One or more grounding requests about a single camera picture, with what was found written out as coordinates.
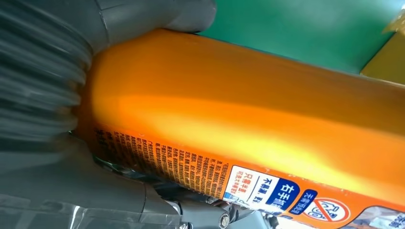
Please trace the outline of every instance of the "green surface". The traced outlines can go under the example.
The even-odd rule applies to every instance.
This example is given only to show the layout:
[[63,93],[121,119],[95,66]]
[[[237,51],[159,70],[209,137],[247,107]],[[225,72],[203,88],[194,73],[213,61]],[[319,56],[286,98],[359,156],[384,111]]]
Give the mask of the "green surface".
[[358,73],[391,34],[405,0],[217,0],[202,35],[302,62]]

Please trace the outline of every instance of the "circular icon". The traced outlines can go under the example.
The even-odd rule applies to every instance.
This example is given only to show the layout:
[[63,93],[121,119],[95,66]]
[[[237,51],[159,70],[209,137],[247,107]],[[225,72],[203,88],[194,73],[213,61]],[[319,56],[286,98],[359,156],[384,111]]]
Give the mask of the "circular icon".
[[330,198],[315,198],[304,214],[326,222],[342,222],[350,217],[349,208],[342,202]]

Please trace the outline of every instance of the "ribbed hose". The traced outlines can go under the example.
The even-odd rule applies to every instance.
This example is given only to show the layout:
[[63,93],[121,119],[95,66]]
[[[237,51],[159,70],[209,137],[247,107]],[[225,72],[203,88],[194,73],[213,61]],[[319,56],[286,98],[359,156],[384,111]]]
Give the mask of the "ribbed hose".
[[54,152],[76,126],[71,107],[85,83],[90,45],[56,18],[19,1],[0,1],[0,146]]

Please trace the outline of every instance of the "gray machine part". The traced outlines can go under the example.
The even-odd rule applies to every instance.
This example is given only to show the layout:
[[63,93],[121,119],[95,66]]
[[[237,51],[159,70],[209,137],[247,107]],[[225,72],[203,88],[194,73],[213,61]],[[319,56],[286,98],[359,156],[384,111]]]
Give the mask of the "gray machine part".
[[153,189],[95,167],[67,133],[71,108],[93,55],[159,27],[202,31],[215,11],[212,0],[0,0],[1,228],[177,227]]

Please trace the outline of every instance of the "aerosol can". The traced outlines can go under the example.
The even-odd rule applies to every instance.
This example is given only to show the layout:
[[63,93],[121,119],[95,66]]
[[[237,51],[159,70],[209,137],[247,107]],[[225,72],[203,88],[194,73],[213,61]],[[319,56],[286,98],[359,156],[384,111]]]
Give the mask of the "aerosol can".
[[110,163],[321,229],[405,227],[402,86],[156,30],[96,57],[76,114]]

